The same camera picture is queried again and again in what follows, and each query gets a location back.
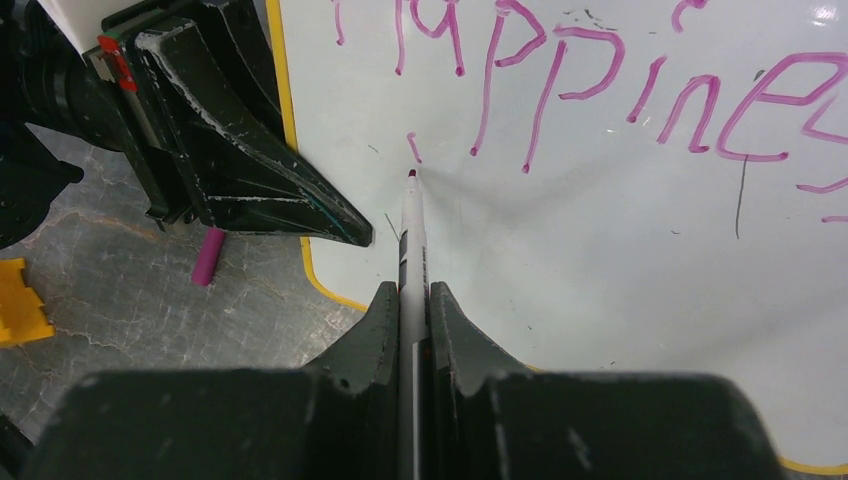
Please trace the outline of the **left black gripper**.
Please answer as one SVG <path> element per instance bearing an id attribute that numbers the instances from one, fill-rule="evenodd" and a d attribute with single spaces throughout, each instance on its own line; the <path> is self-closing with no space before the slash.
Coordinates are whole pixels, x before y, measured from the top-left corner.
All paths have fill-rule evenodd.
<path id="1" fill-rule="evenodd" d="M 369 221 L 286 144 L 274 61 L 252 1 L 137 1 L 98 22 L 111 129 L 159 228 L 366 247 Z"/>

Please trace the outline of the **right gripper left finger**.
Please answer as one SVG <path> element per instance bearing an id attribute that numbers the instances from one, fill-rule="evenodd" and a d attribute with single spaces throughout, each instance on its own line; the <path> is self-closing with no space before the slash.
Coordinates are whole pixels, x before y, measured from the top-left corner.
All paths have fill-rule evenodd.
<path id="1" fill-rule="evenodd" d="M 393 479 L 399 296 L 297 369 L 103 371 L 51 416 L 26 479 Z"/>

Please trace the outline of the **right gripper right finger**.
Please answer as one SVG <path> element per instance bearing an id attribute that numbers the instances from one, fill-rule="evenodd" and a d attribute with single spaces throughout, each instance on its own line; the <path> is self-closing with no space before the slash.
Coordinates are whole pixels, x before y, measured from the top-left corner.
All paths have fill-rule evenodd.
<path id="1" fill-rule="evenodd" d="M 780 479 L 752 403 L 692 372 L 536 372 L 431 286 L 435 479 Z"/>

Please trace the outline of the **purple whiteboard marker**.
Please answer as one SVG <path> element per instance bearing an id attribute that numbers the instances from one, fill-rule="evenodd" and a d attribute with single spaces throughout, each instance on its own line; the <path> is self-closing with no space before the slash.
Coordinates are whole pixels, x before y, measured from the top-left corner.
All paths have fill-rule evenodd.
<path id="1" fill-rule="evenodd" d="M 400 479 L 424 477 L 422 343 L 427 338 L 428 283 L 423 198 L 411 169 L 402 198 L 399 235 L 398 467 Z"/>

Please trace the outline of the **purple marker cap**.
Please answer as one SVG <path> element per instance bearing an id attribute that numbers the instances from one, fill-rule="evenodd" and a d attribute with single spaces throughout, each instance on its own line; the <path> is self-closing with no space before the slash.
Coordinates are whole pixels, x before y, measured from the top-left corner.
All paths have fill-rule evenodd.
<path id="1" fill-rule="evenodd" d="M 192 271 L 191 281 L 194 284 L 207 287 L 212 283 L 226 237 L 226 232 L 221 229 L 208 229 Z"/>

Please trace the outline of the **yellow-framed whiteboard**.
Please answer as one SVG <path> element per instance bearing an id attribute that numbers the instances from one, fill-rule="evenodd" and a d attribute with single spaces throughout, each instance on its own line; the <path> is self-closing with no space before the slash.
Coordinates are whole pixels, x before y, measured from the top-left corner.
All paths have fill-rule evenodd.
<path id="1" fill-rule="evenodd" d="M 302 244 L 363 309 L 420 175 L 429 277 L 544 370 L 735 382 L 847 471 L 843 1 L 271 1 L 284 128 L 370 222 Z"/>

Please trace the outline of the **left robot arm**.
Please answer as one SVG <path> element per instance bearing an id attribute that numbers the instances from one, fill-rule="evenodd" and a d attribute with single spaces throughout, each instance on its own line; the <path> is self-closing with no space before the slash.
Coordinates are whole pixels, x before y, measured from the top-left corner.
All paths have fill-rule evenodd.
<path id="1" fill-rule="evenodd" d="M 160 228 L 198 221 L 371 243 L 368 220 L 284 131 L 251 1 L 3 2 L 3 247 L 37 230 L 84 176 L 34 126 L 123 154 Z"/>

